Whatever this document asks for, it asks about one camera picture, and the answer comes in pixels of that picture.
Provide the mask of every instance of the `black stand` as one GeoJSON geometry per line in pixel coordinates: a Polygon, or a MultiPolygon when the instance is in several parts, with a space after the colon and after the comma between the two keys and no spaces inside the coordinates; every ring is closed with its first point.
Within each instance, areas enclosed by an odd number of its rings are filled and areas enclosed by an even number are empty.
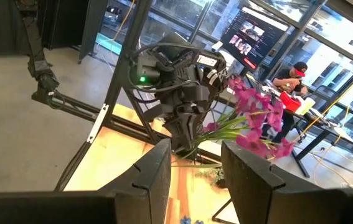
{"type": "Polygon", "coordinates": [[[225,224],[236,224],[216,217],[227,207],[227,205],[230,204],[230,202],[232,202],[232,199],[229,199],[217,212],[215,212],[215,214],[212,216],[212,221],[225,224]]]}
{"type": "Polygon", "coordinates": [[[308,171],[306,170],[305,166],[302,164],[301,159],[306,156],[312,149],[317,146],[321,141],[323,141],[327,136],[329,135],[329,132],[324,130],[320,135],[318,135],[308,146],[306,146],[299,154],[297,154],[293,150],[293,157],[295,159],[295,162],[298,164],[299,169],[301,170],[302,174],[309,178],[310,175],[308,171]]]}

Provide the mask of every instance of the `person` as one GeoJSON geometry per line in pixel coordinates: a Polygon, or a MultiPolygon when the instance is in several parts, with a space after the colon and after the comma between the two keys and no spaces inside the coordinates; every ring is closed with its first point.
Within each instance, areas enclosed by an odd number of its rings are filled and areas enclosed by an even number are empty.
{"type": "MultiPolygon", "coordinates": [[[[273,80],[274,86],[281,88],[283,91],[287,91],[291,94],[293,91],[305,95],[308,93],[308,89],[302,84],[302,78],[305,77],[305,72],[308,66],[304,62],[297,62],[291,69],[282,69],[273,80]]],[[[289,113],[283,113],[283,126],[281,131],[272,139],[274,143],[280,143],[281,139],[285,138],[294,125],[294,116],[289,113]]],[[[262,137],[268,137],[268,130],[270,129],[269,124],[263,125],[262,137]]]]}

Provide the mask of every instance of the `chair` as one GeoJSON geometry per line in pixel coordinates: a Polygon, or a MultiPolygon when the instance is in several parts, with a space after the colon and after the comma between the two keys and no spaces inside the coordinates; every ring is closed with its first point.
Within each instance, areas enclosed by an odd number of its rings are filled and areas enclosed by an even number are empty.
{"type": "MultiPolygon", "coordinates": [[[[318,110],[320,113],[323,113],[331,104],[338,98],[338,93],[331,88],[321,85],[319,86],[312,94],[309,94],[307,97],[312,98],[316,103],[313,108],[318,110]]],[[[298,134],[301,135],[303,128],[299,126],[299,122],[295,122],[294,126],[291,128],[296,129],[298,134]]],[[[299,143],[302,143],[302,140],[306,138],[306,134],[299,137],[299,143]]]]}

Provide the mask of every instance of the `screen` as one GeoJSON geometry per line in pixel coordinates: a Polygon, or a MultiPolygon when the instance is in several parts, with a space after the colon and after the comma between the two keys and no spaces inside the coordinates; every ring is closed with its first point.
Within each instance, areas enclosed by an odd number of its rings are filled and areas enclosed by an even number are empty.
{"type": "Polygon", "coordinates": [[[225,50],[254,71],[287,29],[287,25],[244,7],[220,41],[225,50]]]}

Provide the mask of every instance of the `concrete floor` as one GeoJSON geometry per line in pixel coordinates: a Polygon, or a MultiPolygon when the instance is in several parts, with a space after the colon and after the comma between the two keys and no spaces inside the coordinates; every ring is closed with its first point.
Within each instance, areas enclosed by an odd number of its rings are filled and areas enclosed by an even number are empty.
{"type": "MultiPolygon", "coordinates": [[[[108,53],[104,54],[107,60],[111,59],[108,53]]],[[[46,51],[60,82],[59,91],[100,107],[110,84],[111,68],[91,57],[77,65],[78,55],[73,49],[46,51]]],[[[25,56],[0,57],[0,192],[53,190],[93,126],[91,122],[32,101],[36,82],[27,71],[27,61],[25,56]]],[[[131,107],[124,93],[118,103],[131,107]]],[[[313,170],[316,160],[307,156],[304,163],[313,170]]],[[[292,158],[284,158],[277,164],[300,176],[292,158]]],[[[353,173],[333,168],[353,181],[353,173]]],[[[322,167],[318,169],[318,179],[323,187],[339,187],[342,182],[322,167]]]]}

